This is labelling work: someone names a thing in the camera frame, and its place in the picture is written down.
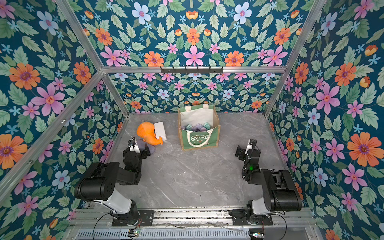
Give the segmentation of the green canvas Christmas bag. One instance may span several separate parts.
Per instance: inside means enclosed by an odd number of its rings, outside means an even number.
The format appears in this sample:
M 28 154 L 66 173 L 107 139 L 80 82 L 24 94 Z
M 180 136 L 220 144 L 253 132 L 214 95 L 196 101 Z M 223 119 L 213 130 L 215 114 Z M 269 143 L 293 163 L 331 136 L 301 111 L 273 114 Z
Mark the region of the green canvas Christmas bag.
M 203 127 L 209 123 L 211 129 Z M 192 131 L 186 130 L 191 124 Z M 215 106 L 203 104 L 178 109 L 178 131 L 182 150 L 190 151 L 219 146 L 221 125 Z

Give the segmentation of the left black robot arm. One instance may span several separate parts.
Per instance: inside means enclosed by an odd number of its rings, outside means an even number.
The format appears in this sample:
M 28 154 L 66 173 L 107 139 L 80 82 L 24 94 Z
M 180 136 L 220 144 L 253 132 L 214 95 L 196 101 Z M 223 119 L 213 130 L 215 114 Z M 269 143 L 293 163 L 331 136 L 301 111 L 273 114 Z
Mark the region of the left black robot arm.
M 119 162 L 91 164 L 75 188 L 75 197 L 105 206 L 117 217 L 136 218 L 135 201 L 124 197 L 116 185 L 137 186 L 142 177 L 143 159 L 151 154 L 147 144 L 142 147 L 135 145 L 123 151 L 123 168 Z

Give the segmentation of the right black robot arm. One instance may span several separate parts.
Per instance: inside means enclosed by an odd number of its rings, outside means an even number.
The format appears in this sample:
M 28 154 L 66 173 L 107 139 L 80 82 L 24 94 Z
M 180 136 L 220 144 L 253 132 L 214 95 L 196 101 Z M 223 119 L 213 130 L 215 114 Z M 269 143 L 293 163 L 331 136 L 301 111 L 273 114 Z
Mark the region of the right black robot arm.
M 261 187 L 262 196 L 250 200 L 243 211 L 232 211 L 232 217 L 250 225 L 267 222 L 273 213 L 299 212 L 302 199 L 288 170 L 262 169 L 259 165 L 261 150 L 254 144 L 243 149 L 237 147 L 235 157 L 244 163 L 241 176 L 250 185 Z

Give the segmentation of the purple oval case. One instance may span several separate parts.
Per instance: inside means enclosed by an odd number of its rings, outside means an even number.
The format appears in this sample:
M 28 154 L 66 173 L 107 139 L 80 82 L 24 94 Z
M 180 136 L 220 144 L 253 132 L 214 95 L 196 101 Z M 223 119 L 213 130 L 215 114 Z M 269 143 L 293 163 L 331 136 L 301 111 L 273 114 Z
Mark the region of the purple oval case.
M 148 156 L 153 155 L 155 150 L 156 150 L 155 146 L 150 145 L 150 144 L 146 144 L 146 151 L 147 151 Z

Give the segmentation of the orange whale toy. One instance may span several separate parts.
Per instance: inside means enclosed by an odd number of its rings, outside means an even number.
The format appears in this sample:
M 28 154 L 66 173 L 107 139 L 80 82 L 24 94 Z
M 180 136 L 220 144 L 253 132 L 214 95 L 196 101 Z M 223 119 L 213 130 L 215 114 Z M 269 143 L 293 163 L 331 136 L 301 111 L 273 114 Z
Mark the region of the orange whale toy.
M 150 122 L 143 122 L 137 128 L 138 137 L 152 146 L 163 145 L 162 137 L 157 138 L 155 134 L 155 125 Z

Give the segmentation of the white rectangular box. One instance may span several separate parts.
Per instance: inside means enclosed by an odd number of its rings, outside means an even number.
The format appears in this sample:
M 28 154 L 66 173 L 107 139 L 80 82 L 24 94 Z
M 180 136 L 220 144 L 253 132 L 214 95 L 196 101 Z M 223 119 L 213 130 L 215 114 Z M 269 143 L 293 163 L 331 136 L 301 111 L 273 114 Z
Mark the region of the white rectangular box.
M 154 123 L 154 127 L 155 127 L 155 136 L 156 136 L 156 138 L 158 140 L 162 139 L 163 142 L 166 141 L 167 140 L 167 135 L 166 135 L 164 123 L 163 122 Z

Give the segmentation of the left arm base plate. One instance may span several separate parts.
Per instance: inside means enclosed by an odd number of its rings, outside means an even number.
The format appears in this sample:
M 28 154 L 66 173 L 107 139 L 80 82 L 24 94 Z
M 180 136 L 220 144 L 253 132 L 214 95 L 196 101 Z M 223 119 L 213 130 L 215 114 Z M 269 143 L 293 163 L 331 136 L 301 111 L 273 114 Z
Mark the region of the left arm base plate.
M 114 217 L 112 221 L 113 227 L 141 227 L 152 226 L 155 211 L 153 210 L 138 210 L 131 211 L 127 214 L 111 214 Z

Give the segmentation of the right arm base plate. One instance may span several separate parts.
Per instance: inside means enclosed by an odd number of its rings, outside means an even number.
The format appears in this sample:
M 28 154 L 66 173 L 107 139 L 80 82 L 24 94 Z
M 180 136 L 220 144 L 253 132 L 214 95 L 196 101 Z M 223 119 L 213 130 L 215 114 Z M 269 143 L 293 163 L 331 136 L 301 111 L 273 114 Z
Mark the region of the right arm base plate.
M 232 217 L 234 226 L 272 226 L 273 220 L 270 215 L 254 215 L 251 211 L 231 210 L 229 215 Z

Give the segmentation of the black hook rail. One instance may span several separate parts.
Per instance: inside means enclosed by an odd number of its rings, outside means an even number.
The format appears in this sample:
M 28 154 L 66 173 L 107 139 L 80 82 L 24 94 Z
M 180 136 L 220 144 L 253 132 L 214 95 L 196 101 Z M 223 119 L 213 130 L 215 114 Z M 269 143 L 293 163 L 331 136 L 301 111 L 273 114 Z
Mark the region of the black hook rail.
M 221 74 L 223 67 L 160 67 L 162 74 Z

